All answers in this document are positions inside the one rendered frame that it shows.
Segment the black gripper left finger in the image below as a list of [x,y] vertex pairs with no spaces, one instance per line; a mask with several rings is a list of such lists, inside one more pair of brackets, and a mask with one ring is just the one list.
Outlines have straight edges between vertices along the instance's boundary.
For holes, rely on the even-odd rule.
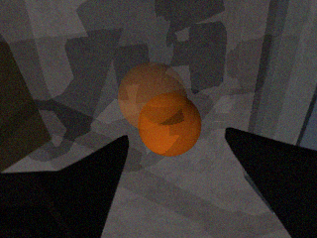
[[0,173],[0,207],[44,206],[67,238],[101,238],[128,150],[124,135],[58,171]]

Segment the clear low glass walls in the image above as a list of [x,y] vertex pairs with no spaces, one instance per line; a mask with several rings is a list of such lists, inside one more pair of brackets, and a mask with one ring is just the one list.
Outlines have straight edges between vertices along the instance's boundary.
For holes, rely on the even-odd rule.
[[317,0],[278,0],[254,134],[296,145],[317,84]]

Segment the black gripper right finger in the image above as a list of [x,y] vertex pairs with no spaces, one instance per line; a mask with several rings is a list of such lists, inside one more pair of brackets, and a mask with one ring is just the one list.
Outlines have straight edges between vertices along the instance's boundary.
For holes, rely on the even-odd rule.
[[232,153],[291,238],[317,238],[317,151],[226,128]]

